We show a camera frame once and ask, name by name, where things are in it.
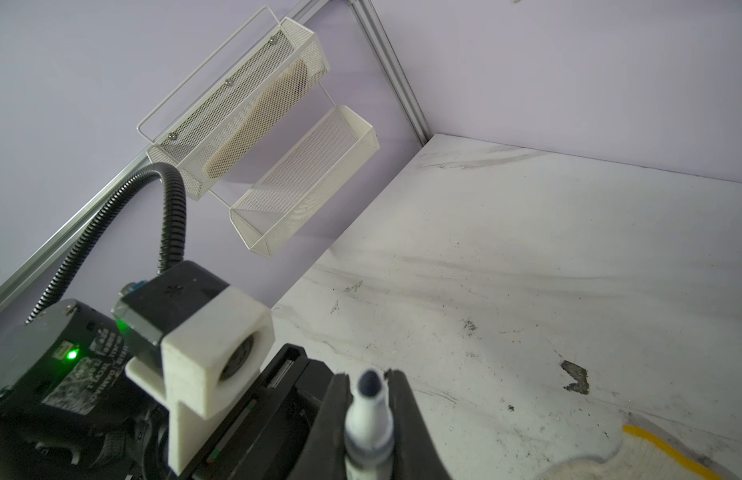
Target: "wire rack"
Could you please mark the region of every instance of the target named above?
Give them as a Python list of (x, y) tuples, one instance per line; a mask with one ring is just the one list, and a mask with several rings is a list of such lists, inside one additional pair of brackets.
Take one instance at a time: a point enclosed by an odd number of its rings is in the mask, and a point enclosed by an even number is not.
[(275, 255), (379, 149), (375, 129), (335, 105), (230, 208), (249, 250)]
[[(277, 25), (157, 138), (142, 125), (259, 14)], [(330, 70), (315, 32), (260, 8), (137, 125), (151, 161), (173, 164), (198, 200)]]

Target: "sticker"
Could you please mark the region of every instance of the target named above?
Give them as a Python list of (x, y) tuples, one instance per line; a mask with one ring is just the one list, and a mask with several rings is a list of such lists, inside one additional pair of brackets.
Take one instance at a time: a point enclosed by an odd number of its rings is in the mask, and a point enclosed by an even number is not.
[(59, 343), (59, 346), (56, 347), (56, 350), (54, 350), (53, 355), (51, 355), (51, 358), (62, 360), (67, 355), (67, 352), (72, 350), (72, 343), (68, 342), (67, 340), (63, 340), (62, 343)]
[(122, 366), (106, 360), (84, 357), (41, 403), (87, 415), (122, 370)]
[(88, 350), (101, 356), (111, 356), (110, 354), (119, 350), (123, 343), (123, 337), (107, 329), (99, 329), (96, 337), (92, 340)]

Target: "white 3d printed mount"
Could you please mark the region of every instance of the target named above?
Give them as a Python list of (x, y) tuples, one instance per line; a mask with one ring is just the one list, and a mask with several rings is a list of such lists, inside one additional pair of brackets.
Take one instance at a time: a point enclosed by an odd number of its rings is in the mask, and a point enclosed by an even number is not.
[[(228, 360), (252, 337), (240, 370), (221, 379)], [(274, 344), (270, 309), (228, 286), (161, 341), (163, 377), (138, 358), (126, 376), (168, 410), (168, 466), (192, 460), (251, 386)]]

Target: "cable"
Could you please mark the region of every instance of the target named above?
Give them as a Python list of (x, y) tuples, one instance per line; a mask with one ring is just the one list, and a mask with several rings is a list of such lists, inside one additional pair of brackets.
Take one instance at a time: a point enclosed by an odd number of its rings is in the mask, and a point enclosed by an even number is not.
[(157, 179), (163, 182), (163, 233), (161, 235), (161, 250), (158, 256), (158, 273), (162, 274), (182, 262), (184, 258), (184, 232), (187, 225), (187, 200), (184, 193), (184, 181), (179, 174), (179, 170), (170, 164), (156, 163), (148, 165), (127, 178), (97, 212), (83, 235), (72, 246), (59, 270), (56, 271), (51, 283), (46, 287), (46, 291), (43, 292), (35, 308), (32, 309), (26, 323), (30, 323), (42, 310), (62, 299), (62, 295), (65, 294), (67, 287), (75, 278), (83, 260), (94, 248), (97, 240), (109, 224), (139, 190)]
[(165, 467), (165, 463), (162, 461), (168, 441), (167, 421), (168, 412), (161, 406), (155, 406), (147, 414), (147, 429), (145, 430), (144, 448), (142, 449), (143, 480), (170, 478), (171, 471)]

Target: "screw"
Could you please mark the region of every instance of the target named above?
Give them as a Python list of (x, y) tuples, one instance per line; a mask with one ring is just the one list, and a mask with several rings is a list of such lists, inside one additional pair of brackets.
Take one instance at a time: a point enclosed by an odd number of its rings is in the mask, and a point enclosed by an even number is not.
[(12, 389), (8, 386), (4, 386), (0, 390), (0, 400), (3, 400), (4, 398), (7, 398), (9, 395), (11, 395)]

